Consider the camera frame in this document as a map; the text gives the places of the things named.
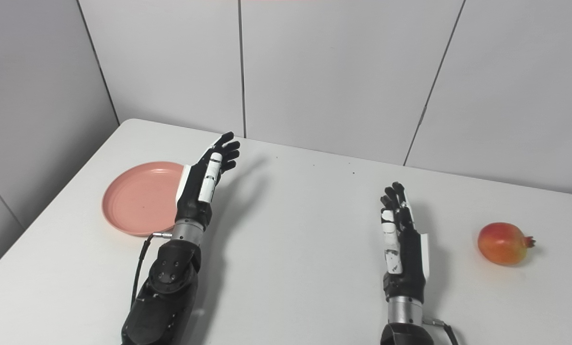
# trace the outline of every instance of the prosthetic hand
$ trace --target prosthetic hand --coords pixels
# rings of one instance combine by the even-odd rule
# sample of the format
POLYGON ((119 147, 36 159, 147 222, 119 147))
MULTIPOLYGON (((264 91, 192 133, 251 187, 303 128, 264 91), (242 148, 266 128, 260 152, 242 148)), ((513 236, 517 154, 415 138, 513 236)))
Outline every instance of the prosthetic hand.
POLYGON ((429 276, 428 238, 415 228, 412 209, 400 183, 387 187, 380 201, 387 272, 384 292, 389 302, 389 323, 381 345, 433 345, 422 328, 424 285, 429 276))
POLYGON ((201 238, 211 221, 211 200, 224 171, 240 155, 232 132, 221 136, 193 166, 185 166, 177 188, 177 214, 171 233, 152 234, 144 243, 135 277, 131 311, 122 327, 123 345, 169 345, 185 327, 196 297, 201 238), (149 277, 135 298, 141 262, 152 236, 170 238, 159 248, 149 277))

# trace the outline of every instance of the white tabletop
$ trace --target white tabletop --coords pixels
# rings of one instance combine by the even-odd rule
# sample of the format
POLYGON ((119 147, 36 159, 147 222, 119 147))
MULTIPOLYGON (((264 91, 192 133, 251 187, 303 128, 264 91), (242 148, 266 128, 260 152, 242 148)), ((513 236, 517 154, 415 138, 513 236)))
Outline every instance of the white tabletop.
MULTIPOLYGON (((216 137, 124 122, 1 259, 0 344, 119 345, 143 239, 104 220, 103 193, 137 164, 195 163, 216 137)), ((240 150, 214 197, 189 344, 378 345, 379 198, 393 181, 430 234, 428 316, 452 324, 462 345, 572 344, 572 195, 255 140, 240 150), (524 264, 478 253, 492 221, 538 241, 524 264)))

